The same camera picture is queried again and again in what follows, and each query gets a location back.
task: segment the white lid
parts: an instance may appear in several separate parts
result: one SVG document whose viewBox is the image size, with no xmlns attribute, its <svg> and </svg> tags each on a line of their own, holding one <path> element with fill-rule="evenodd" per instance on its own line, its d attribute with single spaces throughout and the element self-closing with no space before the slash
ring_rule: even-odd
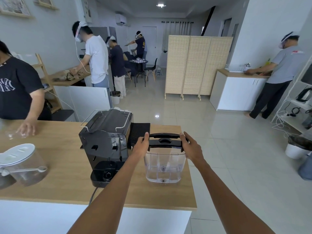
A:
<svg viewBox="0 0 312 234">
<path fill-rule="evenodd" d="M 21 144 L 8 149 L 0 155 L 0 165 L 8 166 L 20 163 L 33 154 L 35 146 L 30 143 Z"/>
</svg>

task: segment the black table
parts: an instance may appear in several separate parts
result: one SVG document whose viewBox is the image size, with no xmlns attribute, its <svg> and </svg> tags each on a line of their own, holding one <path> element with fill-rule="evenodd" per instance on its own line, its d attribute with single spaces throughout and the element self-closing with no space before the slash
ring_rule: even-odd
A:
<svg viewBox="0 0 312 234">
<path fill-rule="evenodd" d="M 136 59 L 136 60 L 130 60 L 129 62 L 132 62 L 132 63 L 136 63 L 136 67 L 137 67 L 137 82 L 138 82 L 138 76 L 139 74 L 142 75 L 142 77 L 144 78 L 144 86 L 146 87 L 146 74 L 145 74 L 145 71 L 143 69 L 143 63 L 148 63 L 147 60 L 144 60 L 144 59 Z"/>
</svg>

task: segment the beige pants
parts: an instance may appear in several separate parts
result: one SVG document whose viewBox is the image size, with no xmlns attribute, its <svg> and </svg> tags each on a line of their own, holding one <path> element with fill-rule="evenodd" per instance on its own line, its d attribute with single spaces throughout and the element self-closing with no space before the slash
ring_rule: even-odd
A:
<svg viewBox="0 0 312 234">
<path fill-rule="evenodd" d="M 115 82 L 115 89 L 116 91 L 120 91 L 120 98 L 123 98 L 126 96 L 126 85 L 124 82 L 125 75 L 121 77 L 114 77 L 114 82 Z"/>
</svg>

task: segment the black t-shirt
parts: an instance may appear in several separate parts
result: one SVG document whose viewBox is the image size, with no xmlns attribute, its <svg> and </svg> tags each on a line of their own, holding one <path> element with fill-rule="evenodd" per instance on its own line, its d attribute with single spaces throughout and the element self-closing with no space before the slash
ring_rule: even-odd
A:
<svg viewBox="0 0 312 234">
<path fill-rule="evenodd" d="M 145 48 L 145 39 L 144 37 L 138 38 L 136 41 L 137 46 L 137 55 L 143 54 L 144 53 L 144 48 Z"/>
<path fill-rule="evenodd" d="M 0 118 L 25 119 L 32 103 L 29 94 L 42 88 L 39 75 L 31 65 L 10 57 L 0 65 Z M 51 112 L 47 110 L 45 106 L 40 117 L 49 116 Z"/>
<path fill-rule="evenodd" d="M 119 45 L 116 45 L 111 49 L 110 53 L 111 58 L 111 70 L 112 76 L 121 77 L 126 74 L 126 70 L 124 68 L 124 59 L 123 59 L 123 51 Z"/>
</svg>

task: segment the black trash bag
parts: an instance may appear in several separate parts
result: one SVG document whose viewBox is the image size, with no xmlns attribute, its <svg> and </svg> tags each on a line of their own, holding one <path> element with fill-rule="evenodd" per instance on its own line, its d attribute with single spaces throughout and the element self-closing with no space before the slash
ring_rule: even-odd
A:
<svg viewBox="0 0 312 234">
<path fill-rule="evenodd" d="M 119 97 L 120 96 L 120 91 L 111 91 L 110 95 L 111 96 L 113 95 L 113 97 Z"/>
<path fill-rule="evenodd" d="M 299 167 L 298 174 L 304 180 L 312 180 L 312 156 L 308 156 L 306 161 Z"/>
<path fill-rule="evenodd" d="M 301 149 L 312 151 L 312 141 L 298 135 L 288 136 L 288 143 Z"/>
</svg>

